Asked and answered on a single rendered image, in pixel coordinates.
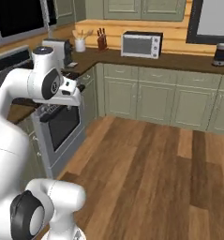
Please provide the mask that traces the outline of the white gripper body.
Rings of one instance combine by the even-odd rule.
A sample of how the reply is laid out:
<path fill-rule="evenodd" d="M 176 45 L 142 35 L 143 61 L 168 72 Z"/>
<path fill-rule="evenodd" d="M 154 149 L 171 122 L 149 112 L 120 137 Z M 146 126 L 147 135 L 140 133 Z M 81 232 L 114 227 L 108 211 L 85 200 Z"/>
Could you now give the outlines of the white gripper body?
<path fill-rule="evenodd" d="M 80 106 L 81 102 L 82 96 L 79 89 L 76 89 L 73 93 L 62 90 L 50 99 L 51 104 L 68 106 Z"/>

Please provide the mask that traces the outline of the white and black coffee machine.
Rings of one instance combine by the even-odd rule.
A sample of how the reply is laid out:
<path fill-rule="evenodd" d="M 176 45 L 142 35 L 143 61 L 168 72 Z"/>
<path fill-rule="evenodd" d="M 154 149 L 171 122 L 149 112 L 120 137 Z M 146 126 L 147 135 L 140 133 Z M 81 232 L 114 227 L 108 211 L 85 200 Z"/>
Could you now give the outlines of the white and black coffee machine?
<path fill-rule="evenodd" d="M 66 68 L 72 62 L 72 45 L 68 39 L 45 38 L 42 45 L 54 49 L 60 68 Z"/>

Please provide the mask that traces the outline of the green base cupboard with drawer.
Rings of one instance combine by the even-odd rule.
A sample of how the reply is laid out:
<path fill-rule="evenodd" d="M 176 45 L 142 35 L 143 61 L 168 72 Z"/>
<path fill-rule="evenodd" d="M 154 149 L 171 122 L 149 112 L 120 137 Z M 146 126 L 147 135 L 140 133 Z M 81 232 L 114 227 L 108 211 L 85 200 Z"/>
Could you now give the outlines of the green base cupboard with drawer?
<path fill-rule="evenodd" d="M 87 127 L 97 118 L 96 76 L 92 67 L 83 73 L 80 77 L 80 83 L 85 85 L 82 91 L 82 99 L 84 107 L 84 125 Z"/>

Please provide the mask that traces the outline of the black glass oven door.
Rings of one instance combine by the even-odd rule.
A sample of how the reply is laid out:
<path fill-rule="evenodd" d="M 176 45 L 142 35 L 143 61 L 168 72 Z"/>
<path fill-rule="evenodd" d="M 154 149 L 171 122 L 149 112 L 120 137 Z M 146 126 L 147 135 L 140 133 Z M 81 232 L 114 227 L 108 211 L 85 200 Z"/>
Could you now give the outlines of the black glass oven door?
<path fill-rule="evenodd" d="M 53 119 L 42 123 L 39 117 L 52 105 L 43 104 L 37 109 L 37 136 L 43 151 L 44 162 L 50 175 L 55 177 L 66 166 L 69 158 L 84 140 L 82 107 L 77 118 L 68 120 Z"/>

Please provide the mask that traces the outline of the steel stove with oven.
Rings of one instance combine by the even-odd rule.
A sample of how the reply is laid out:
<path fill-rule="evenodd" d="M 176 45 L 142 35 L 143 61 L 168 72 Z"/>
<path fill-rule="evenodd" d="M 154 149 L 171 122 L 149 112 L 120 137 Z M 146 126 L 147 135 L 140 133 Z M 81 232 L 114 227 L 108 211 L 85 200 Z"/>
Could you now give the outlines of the steel stove with oven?
<path fill-rule="evenodd" d="M 28 98 L 39 107 L 32 114 L 46 174 L 55 178 L 84 140 L 82 89 L 61 73 L 52 47 L 32 52 L 34 67 L 5 73 L 0 87 L 0 117 L 7 118 L 12 100 Z"/>

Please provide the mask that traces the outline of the white utensil pot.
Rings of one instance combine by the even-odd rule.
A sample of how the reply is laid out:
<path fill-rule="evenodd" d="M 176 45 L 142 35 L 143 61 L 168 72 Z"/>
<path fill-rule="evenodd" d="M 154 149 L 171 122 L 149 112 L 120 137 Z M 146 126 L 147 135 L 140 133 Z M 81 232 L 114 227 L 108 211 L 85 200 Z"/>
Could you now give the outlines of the white utensil pot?
<path fill-rule="evenodd" d="M 85 51 L 85 40 L 83 38 L 75 39 L 75 50 L 77 53 L 83 53 Z"/>

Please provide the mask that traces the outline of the brown knife block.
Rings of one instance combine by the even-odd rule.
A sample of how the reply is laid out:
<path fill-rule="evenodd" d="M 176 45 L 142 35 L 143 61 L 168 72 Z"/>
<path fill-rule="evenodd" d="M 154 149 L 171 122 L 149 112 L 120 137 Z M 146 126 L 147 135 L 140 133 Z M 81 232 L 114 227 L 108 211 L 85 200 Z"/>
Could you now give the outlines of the brown knife block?
<path fill-rule="evenodd" d="M 99 28 L 97 30 L 97 45 L 100 51 L 105 51 L 108 49 L 106 33 L 104 28 Z"/>

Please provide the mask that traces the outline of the green base cupboard beside stove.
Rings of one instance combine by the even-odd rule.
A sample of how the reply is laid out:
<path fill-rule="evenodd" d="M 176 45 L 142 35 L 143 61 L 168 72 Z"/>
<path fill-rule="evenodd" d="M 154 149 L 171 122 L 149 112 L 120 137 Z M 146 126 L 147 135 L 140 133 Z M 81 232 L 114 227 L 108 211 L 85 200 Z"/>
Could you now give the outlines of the green base cupboard beside stove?
<path fill-rule="evenodd" d="M 24 130 L 29 137 L 30 147 L 28 160 L 20 181 L 21 189 L 25 189 L 28 182 L 34 178 L 46 178 L 47 174 L 44 169 L 42 155 L 40 153 L 37 134 L 35 133 L 32 118 L 24 118 L 18 126 Z"/>

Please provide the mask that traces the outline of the green base cupboard run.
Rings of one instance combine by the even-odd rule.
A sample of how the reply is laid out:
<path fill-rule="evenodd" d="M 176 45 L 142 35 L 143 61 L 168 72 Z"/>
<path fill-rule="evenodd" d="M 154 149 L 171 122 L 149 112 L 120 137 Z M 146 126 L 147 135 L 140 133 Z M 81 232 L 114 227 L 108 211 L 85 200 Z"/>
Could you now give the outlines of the green base cupboard run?
<path fill-rule="evenodd" d="M 224 134 L 224 75 L 116 64 L 96 69 L 102 113 Z"/>

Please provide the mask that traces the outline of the white toaster oven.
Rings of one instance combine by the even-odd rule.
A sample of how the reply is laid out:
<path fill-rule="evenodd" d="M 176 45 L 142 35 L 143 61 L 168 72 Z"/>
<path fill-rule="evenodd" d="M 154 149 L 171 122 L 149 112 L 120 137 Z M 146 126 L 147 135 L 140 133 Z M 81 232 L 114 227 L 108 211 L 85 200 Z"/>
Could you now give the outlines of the white toaster oven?
<path fill-rule="evenodd" d="M 158 59 L 163 34 L 160 32 L 126 31 L 121 36 L 121 55 Z"/>

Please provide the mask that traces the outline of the black grey framed microwave oven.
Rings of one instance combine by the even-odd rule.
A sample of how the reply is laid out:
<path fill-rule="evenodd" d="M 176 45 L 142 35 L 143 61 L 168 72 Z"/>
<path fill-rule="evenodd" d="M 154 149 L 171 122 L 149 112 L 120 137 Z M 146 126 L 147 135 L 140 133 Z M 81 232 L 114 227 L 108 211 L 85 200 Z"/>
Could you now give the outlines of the black grey framed microwave oven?
<path fill-rule="evenodd" d="M 43 34 L 56 23 L 53 0 L 0 0 L 0 45 Z"/>

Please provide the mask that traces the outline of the dark framed window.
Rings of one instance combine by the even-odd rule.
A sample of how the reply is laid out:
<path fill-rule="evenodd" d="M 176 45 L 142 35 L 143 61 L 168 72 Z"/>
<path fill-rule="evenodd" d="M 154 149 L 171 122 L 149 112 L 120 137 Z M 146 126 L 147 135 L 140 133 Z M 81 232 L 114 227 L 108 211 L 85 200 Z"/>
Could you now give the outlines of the dark framed window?
<path fill-rule="evenodd" d="M 224 0 L 193 0 L 186 43 L 224 43 Z"/>

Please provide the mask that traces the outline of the narrow green wall cupboard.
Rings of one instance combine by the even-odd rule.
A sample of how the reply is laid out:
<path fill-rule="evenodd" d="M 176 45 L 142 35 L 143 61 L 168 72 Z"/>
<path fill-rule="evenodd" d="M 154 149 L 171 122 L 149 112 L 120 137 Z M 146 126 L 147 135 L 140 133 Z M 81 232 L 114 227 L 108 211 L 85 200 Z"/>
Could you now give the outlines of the narrow green wall cupboard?
<path fill-rule="evenodd" d="M 58 25 L 76 23 L 86 18 L 85 0 L 54 0 Z"/>

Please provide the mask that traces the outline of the green wall cupboards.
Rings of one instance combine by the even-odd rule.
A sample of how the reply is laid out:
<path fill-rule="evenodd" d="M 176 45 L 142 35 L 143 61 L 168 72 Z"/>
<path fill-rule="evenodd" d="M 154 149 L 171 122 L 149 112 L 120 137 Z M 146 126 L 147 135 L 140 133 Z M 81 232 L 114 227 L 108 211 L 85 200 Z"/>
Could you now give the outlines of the green wall cupboards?
<path fill-rule="evenodd" d="M 86 18 L 181 22 L 187 0 L 85 0 Z"/>

